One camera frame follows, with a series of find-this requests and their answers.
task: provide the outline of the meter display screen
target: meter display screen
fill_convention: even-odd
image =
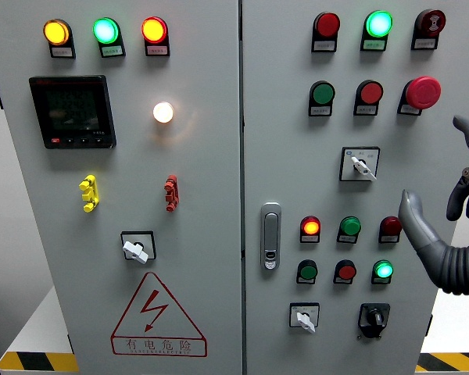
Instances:
[[[104,76],[32,77],[30,88],[46,148],[116,145]]]

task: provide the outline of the warning sign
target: warning sign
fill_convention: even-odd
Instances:
[[[142,278],[111,335],[117,355],[206,357],[206,339],[153,272]]]

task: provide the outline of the red button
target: red button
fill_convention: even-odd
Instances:
[[[323,13],[315,25],[318,33],[326,38],[335,36],[340,26],[341,21],[335,13]]]
[[[406,89],[406,101],[415,109],[432,107],[441,95],[441,85],[429,76],[418,77],[412,80]]]
[[[361,89],[361,100],[367,104],[374,104],[381,100],[383,94],[382,86],[378,82],[370,82]]]
[[[386,236],[399,236],[402,229],[401,222],[396,216],[388,216],[381,222],[381,230]]]
[[[423,35],[434,38],[446,25],[445,13],[441,10],[425,10],[418,15],[415,25]]]
[[[338,276],[344,280],[351,280],[356,276],[356,268],[353,266],[344,266],[338,271]]]

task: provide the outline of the illuminated green light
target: illuminated green light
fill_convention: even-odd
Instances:
[[[95,38],[104,45],[113,43],[118,38],[118,25],[110,18],[100,18],[94,22]]]
[[[388,260],[379,260],[374,265],[375,274],[382,279],[390,277],[392,275],[392,271],[392,264]]]
[[[388,12],[378,10],[368,16],[366,26],[369,35],[374,38],[382,38],[391,31],[392,17]]]

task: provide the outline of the white wall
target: white wall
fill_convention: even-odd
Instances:
[[[51,287],[23,175],[0,109],[0,356]]]

